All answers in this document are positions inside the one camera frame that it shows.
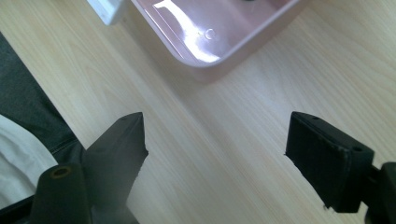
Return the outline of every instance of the dark cloth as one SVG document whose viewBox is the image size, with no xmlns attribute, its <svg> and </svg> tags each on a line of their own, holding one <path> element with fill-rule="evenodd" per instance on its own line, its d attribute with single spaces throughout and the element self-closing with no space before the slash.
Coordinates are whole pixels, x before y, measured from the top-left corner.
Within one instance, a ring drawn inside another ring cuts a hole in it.
<svg viewBox="0 0 396 224">
<path fill-rule="evenodd" d="M 80 163 L 82 144 L 1 33 L 0 62 L 0 114 L 38 138 L 58 163 Z"/>
</svg>

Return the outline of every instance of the wooden table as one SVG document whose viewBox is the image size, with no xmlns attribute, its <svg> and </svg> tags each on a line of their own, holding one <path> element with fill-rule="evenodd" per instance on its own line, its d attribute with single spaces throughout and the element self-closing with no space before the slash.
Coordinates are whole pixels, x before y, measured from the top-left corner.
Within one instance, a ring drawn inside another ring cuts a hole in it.
<svg viewBox="0 0 396 224">
<path fill-rule="evenodd" d="M 362 223 L 365 206 L 326 211 L 284 156 L 290 113 L 352 135 L 377 167 L 396 161 L 395 11 L 313 0 L 211 84 L 183 74 L 132 4 L 106 27 L 84 0 L 3 0 L 0 30 L 85 147 L 144 113 L 149 156 L 128 202 L 141 223 Z"/>
</svg>

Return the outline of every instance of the wood grain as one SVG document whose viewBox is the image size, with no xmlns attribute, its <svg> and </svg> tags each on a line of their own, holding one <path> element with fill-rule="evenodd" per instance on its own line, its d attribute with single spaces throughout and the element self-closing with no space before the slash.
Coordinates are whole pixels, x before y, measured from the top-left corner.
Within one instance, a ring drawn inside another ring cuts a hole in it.
<svg viewBox="0 0 396 224">
<path fill-rule="evenodd" d="M 317 115 L 396 161 L 396 2 L 313 0 L 222 79 L 202 84 L 132 4 L 104 26 L 85 1 L 0 1 L 0 30 L 88 147 L 142 111 L 140 223 L 362 223 L 322 208 L 284 156 L 290 113 Z"/>
</svg>

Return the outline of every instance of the screw hole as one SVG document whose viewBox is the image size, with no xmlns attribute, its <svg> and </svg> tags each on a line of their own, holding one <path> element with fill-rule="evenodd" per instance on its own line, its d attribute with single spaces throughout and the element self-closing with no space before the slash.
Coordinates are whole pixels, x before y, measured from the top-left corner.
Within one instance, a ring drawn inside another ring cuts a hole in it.
<svg viewBox="0 0 396 224">
<path fill-rule="evenodd" d="M 59 179 L 59 178 L 62 178 L 62 177 L 64 177 L 64 176 L 70 174 L 71 171 L 72 171 L 72 169 L 70 169 L 70 167 L 68 167 L 68 166 L 62 166 L 62 167 L 59 167 L 58 169 L 52 171 L 52 172 L 50 173 L 50 176 L 51 176 L 53 179 Z"/>
</svg>

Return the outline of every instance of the white fabric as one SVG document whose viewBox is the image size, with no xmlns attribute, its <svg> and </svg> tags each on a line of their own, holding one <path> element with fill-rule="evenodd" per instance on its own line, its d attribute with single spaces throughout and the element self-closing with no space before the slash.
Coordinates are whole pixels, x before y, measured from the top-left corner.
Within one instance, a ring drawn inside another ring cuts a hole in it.
<svg viewBox="0 0 396 224">
<path fill-rule="evenodd" d="M 0 115 L 0 209 L 32 196 L 40 175 L 56 164 L 34 135 Z"/>
</svg>

